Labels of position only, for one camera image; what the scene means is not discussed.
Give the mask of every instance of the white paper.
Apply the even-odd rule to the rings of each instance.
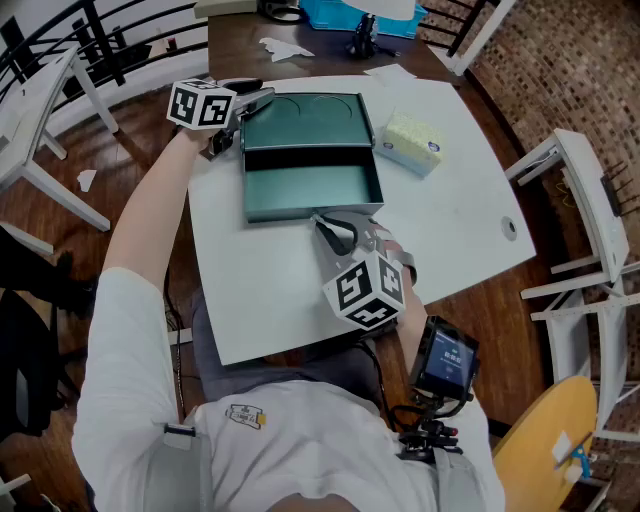
[[[273,53],[271,56],[271,62],[278,62],[279,60],[288,59],[294,55],[304,55],[305,57],[314,57],[313,53],[309,50],[305,50],[302,46],[295,44],[285,43],[278,39],[271,37],[263,37],[260,42],[265,44],[265,50]]]
[[[569,440],[567,433],[563,430],[562,434],[560,434],[560,437],[556,441],[556,444],[551,449],[551,453],[553,454],[553,458],[556,459],[556,462],[560,462],[567,456],[570,450],[571,441]]]
[[[385,87],[406,82],[407,80],[413,80],[416,77],[416,75],[409,73],[400,64],[389,64],[388,66],[368,69],[365,73],[378,79]]]
[[[93,182],[93,178],[96,176],[95,169],[87,169],[86,171],[82,171],[78,174],[78,183],[80,183],[80,190],[83,192],[89,192],[89,188],[91,187],[91,183]]]

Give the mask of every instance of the wooden floor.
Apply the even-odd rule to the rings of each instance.
[[[514,148],[477,92],[464,81],[459,92],[502,166],[515,162]],[[66,160],[57,160],[43,149],[37,161],[115,225],[133,189],[170,140],[172,125],[165,120],[167,100],[168,92],[161,91],[122,104],[112,110],[121,128],[115,138],[100,120],[90,120],[59,137],[68,151]],[[88,193],[81,192],[76,181],[85,169],[98,170]],[[445,317],[480,341],[481,366],[475,390],[488,416],[507,423],[515,422],[548,383],[546,335],[529,320],[530,305],[520,300],[519,291],[549,282],[549,266],[563,261],[564,254],[560,229],[542,186],[532,183],[517,195],[538,256],[427,307],[429,313]],[[189,299],[200,279],[188,212],[185,208],[171,258],[170,293],[190,325]],[[86,279],[100,272],[110,232],[100,233],[30,184],[18,182],[0,197],[0,220],[53,244],[56,257],[64,250],[71,251],[73,277]],[[61,352],[84,346],[88,328],[89,321],[61,314]],[[183,350],[184,373],[193,375],[191,350],[189,346]],[[390,337],[379,343],[378,350],[390,405],[403,403],[407,399],[406,372],[399,345]],[[71,365],[69,373],[78,385],[82,383],[82,364]],[[185,379],[185,395],[187,408],[202,402],[197,380]],[[70,447],[75,412],[75,407],[54,412],[42,438],[13,435],[0,445],[2,478],[6,481],[29,473],[33,479],[17,493],[21,500],[37,503],[38,494],[44,493],[63,510],[87,510],[84,482]]]

